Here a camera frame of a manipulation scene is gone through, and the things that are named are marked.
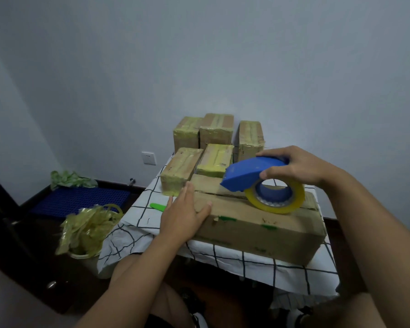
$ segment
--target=blue tape dispenser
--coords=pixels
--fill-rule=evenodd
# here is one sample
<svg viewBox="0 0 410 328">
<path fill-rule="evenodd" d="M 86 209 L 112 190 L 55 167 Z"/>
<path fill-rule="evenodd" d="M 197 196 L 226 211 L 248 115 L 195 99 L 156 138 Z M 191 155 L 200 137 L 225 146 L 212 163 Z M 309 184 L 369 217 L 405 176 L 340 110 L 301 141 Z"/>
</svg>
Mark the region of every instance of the blue tape dispenser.
<svg viewBox="0 0 410 328">
<path fill-rule="evenodd" d="M 287 187 L 273 189 L 263 185 L 260 178 L 263 170 L 285 165 L 285 162 L 267 156 L 236 162 L 226 169 L 220 185 L 232 192 L 244 191 L 246 198 L 259 209 L 275 214 L 290 213 L 304 202 L 304 186 L 293 179 L 281 178 Z"/>
</svg>

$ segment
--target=cardboard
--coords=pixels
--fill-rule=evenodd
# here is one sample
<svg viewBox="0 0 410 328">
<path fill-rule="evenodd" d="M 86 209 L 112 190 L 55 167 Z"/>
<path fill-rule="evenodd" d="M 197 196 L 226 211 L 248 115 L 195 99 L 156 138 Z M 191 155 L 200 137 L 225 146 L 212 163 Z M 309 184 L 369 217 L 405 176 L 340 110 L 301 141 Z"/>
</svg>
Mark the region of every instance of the cardboard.
<svg viewBox="0 0 410 328">
<path fill-rule="evenodd" d="M 246 199 L 195 193 L 195 210 L 213 203 L 194 239 L 289 262 L 306 265 L 327 232 L 318 211 L 299 209 L 280 215 L 262 211 Z"/>
<path fill-rule="evenodd" d="M 190 180 L 193 185 L 195 186 L 195 190 L 202 193 L 208 193 L 211 195 L 222 195 L 225 197 L 235 197 L 235 198 L 242 198 L 246 199 L 244 192 L 236 191 L 231 192 L 230 190 L 222 187 L 220 183 L 222 182 L 221 178 L 217 177 L 208 177 L 203 175 L 194 174 L 191 176 Z M 270 189 L 282 189 L 282 186 L 271 186 L 265 185 Z M 317 207 L 316 198 L 314 198 L 313 193 L 305 192 L 305 201 L 301 205 L 301 208 L 304 209 L 311 209 L 314 211 L 318 211 L 319 208 Z"/>
<path fill-rule="evenodd" d="M 164 195 L 178 196 L 186 181 L 190 180 L 203 149 L 181 147 L 160 175 Z"/>
<path fill-rule="evenodd" d="M 208 144 L 197 165 L 196 174 L 222 178 L 232 163 L 233 148 L 232 145 Z"/>
<path fill-rule="evenodd" d="M 173 130 L 175 153 L 181 147 L 199 148 L 199 126 L 202 117 L 185 116 Z"/>
<path fill-rule="evenodd" d="M 261 123 L 257 121 L 241 121 L 237 161 L 255 157 L 255 154 L 263 149 L 264 136 Z"/>
<path fill-rule="evenodd" d="M 199 129 L 200 148 L 208 144 L 230 145 L 234 132 L 234 115 L 207 114 Z"/>
</svg>

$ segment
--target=green plastic bag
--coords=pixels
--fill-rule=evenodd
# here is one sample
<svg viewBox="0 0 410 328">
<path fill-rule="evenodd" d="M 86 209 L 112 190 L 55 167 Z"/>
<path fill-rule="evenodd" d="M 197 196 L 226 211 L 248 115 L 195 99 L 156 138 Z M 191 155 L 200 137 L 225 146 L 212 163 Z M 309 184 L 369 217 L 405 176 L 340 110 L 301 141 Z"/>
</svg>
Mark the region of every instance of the green plastic bag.
<svg viewBox="0 0 410 328">
<path fill-rule="evenodd" d="M 58 171 L 52 171 L 50 173 L 50 188 L 55 190 L 59 186 L 66 186 L 66 187 L 97 187 L 96 180 L 87 177 L 81 177 L 73 171 L 71 174 L 66 170 L 62 174 Z"/>
<path fill-rule="evenodd" d="M 77 215 L 67 215 L 61 224 L 62 236 L 56 254 L 70 252 L 88 255 L 88 258 L 98 255 L 106 235 L 122 217 L 123 211 L 116 204 L 95 205 L 93 208 L 80 209 Z"/>
</svg>

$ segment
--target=table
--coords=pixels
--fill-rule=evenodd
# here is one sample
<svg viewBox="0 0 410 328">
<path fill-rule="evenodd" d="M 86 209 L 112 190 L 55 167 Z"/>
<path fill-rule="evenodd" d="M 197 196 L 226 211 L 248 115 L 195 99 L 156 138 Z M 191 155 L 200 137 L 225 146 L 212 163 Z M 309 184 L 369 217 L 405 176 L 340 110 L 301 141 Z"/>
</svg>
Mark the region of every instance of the table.
<svg viewBox="0 0 410 328">
<path fill-rule="evenodd" d="M 159 178 L 166 165 L 105 238 L 97 262 L 99 273 L 129 254 L 144 252 L 158 235 L 162 213 L 149 204 L 167 204 L 168 197 L 161 193 Z M 268 181 L 269 185 L 276 185 L 274 180 Z M 318 201 L 314 187 L 305 186 L 305 191 L 313 193 Z M 272 307 L 311 306 L 337 295 L 339 277 L 328 236 L 306 266 L 194 240 L 181 247 L 178 255 L 275 287 Z"/>
</svg>

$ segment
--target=wall socket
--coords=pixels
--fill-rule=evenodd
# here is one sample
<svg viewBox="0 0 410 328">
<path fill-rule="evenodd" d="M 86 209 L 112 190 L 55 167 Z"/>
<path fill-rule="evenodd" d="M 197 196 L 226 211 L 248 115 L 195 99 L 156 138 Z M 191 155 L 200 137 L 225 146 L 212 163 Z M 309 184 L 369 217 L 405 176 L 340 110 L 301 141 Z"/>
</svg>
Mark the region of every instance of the wall socket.
<svg viewBox="0 0 410 328">
<path fill-rule="evenodd" d="M 152 165 L 156 166 L 155 153 L 141 152 L 141 157 L 143 158 L 144 164 L 152 164 Z"/>
</svg>

